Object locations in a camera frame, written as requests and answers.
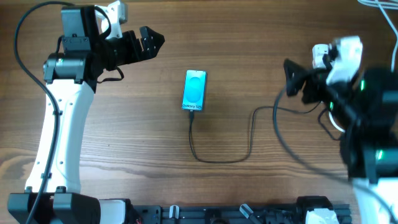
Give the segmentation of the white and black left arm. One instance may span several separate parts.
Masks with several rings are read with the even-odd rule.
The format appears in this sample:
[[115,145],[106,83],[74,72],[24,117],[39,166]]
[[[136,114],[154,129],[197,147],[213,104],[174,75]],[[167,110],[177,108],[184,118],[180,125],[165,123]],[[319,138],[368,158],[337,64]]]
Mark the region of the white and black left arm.
[[157,56],[165,39],[147,26],[123,32],[127,6],[62,3],[63,34],[44,62],[39,87],[45,117],[34,166],[7,209],[19,223],[142,223],[130,200],[81,194],[80,154],[85,120],[104,71]]

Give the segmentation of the Galaxy smartphone with cyan screen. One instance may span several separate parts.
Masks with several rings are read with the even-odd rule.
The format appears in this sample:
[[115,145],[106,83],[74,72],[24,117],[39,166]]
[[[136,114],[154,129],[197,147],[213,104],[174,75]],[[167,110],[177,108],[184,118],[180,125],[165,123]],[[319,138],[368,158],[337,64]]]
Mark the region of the Galaxy smartphone with cyan screen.
[[187,70],[181,106],[183,110],[203,110],[206,76],[207,73],[203,70]]

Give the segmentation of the white power strip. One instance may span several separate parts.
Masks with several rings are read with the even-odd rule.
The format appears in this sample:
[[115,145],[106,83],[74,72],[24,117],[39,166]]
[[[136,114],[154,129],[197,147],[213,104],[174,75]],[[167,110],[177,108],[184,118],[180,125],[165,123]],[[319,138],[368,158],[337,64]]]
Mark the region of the white power strip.
[[316,44],[312,48],[312,66],[313,68],[325,68],[331,70],[333,63],[330,62],[325,56],[329,56],[331,44]]

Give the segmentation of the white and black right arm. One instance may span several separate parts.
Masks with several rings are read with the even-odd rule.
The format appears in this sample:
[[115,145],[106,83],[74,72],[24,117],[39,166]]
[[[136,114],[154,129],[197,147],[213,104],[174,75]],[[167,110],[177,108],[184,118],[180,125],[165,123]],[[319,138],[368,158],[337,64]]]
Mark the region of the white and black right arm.
[[[397,71],[373,67],[361,78],[328,84],[332,65],[306,69],[284,60],[286,85],[277,95],[272,112],[275,134],[293,160],[329,179],[351,185],[356,190],[362,221],[397,223]],[[303,92],[305,104],[322,101],[346,131],[340,139],[340,155],[348,180],[302,160],[282,137],[277,122],[283,94]]]

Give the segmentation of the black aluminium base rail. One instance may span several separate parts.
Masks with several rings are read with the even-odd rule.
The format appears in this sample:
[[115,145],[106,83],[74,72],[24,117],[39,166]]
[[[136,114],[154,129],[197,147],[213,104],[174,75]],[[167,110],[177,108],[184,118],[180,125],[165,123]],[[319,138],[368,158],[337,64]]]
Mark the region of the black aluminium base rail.
[[[140,215],[137,223],[179,223],[179,224],[212,224],[212,223],[252,223],[245,217],[238,206],[232,207],[178,207],[177,217],[170,216],[170,207],[136,205],[135,211]],[[254,218],[259,223],[305,223],[304,213],[294,203],[251,208]]]

